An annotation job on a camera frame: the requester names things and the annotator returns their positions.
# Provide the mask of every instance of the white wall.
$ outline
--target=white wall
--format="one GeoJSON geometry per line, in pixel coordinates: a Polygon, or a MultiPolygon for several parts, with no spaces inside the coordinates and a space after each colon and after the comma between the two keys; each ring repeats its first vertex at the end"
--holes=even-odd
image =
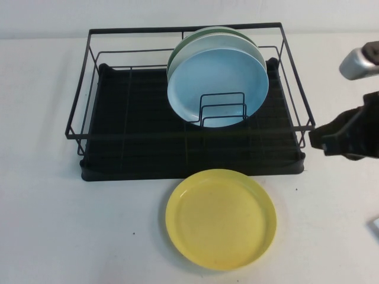
{"type": "Polygon", "coordinates": [[[0,0],[0,38],[267,21],[287,31],[379,30],[379,0],[0,0]]]}

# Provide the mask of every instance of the black wire dish rack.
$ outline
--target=black wire dish rack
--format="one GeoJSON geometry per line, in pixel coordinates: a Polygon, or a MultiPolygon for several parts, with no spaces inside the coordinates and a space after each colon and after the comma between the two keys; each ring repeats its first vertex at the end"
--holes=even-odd
{"type": "Polygon", "coordinates": [[[68,139],[78,143],[84,180],[186,178],[214,168],[237,170],[246,175],[287,175],[304,170],[305,154],[301,151],[305,147],[304,133],[312,130],[315,122],[281,23],[226,26],[244,33],[259,32],[254,40],[263,38],[270,42],[273,38],[270,31],[274,30],[279,40],[278,44],[259,45],[262,53],[269,50],[272,56],[266,61],[268,95],[254,115],[246,115],[245,94],[238,90],[201,97],[197,121],[201,125],[207,120],[224,118],[204,115],[205,109],[220,106],[204,104],[204,98],[226,95],[240,98],[240,102],[222,106],[242,109],[238,115],[242,121],[222,128],[199,127],[183,121],[167,99],[168,56],[186,33],[203,27],[89,31],[65,132],[68,139]],[[130,49],[115,48],[114,36],[128,38],[128,44],[122,40],[121,45],[130,49]],[[169,48],[135,49],[133,44],[137,41],[148,47],[154,45],[146,36],[160,45],[169,42],[169,38],[176,42],[166,43],[169,48]],[[97,43],[105,44],[94,47],[97,43]],[[129,56],[126,60],[121,58],[125,55],[129,56]],[[137,55],[163,64],[129,64],[136,61],[137,55]],[[285,61],[291,67],[291,77],[285,72],[285,61]],[[295,86],[297,98],[290,85],[295,86]],[[299,105],[303,112],[297,110],[299,105]],[[306,121],[303,125],[301,115],[306,121]]]}

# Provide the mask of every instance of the white tabletop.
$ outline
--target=white tabletop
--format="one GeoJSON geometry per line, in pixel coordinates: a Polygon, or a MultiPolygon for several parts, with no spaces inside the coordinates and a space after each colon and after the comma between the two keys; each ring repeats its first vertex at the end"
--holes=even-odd
{"type": "MultiPolygon", "coordinates": [[[[347,53],[376,34],[288,36],[318,125],[362,105],[379,77],[350,82],[347,53]]],[[[84,182],[64,135],[86,39],[0,41],[0,283],[377,283],[379,161],[325,157],[260,176],[277,210],[269,250],[232,272],[205,270],[170,244],[163,215],[180,180],[84,182]]]]}

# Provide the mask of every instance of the black drip tray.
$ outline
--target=black drip tray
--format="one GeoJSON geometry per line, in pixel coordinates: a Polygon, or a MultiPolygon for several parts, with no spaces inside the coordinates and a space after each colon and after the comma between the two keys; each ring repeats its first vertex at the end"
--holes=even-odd
{"type": "Polygon", "coordinates": [[[88,140],[83,179],[186,178],[214,168],[246,175],[302,172],[305,154],[294,132],[263,131],[293,128],[278,60],[267,61],[267,68],[269,92],[259,111],[239,124],[215,129],[183,122],[174,113],[166,69],[114,70],[102,64],[89,134],[125,139],[88,140]]]}

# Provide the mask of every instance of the light blue plate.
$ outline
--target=light blue plate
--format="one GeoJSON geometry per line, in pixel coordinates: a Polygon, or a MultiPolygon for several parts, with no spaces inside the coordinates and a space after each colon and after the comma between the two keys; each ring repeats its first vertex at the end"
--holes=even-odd
{"type": "Polygon", "coordinates": [[[241,122],[245,114],[254,114],[267,91],[267,73],[254,57],[236,49],[213,49],[183,61],[172,74],[167,93],[172,109],[185,121],[224,127],[241,122]],[[202,96],[214,93],[223,94],[202,96]],[[233,105],[206,106],[217,104],[233,105]]]}

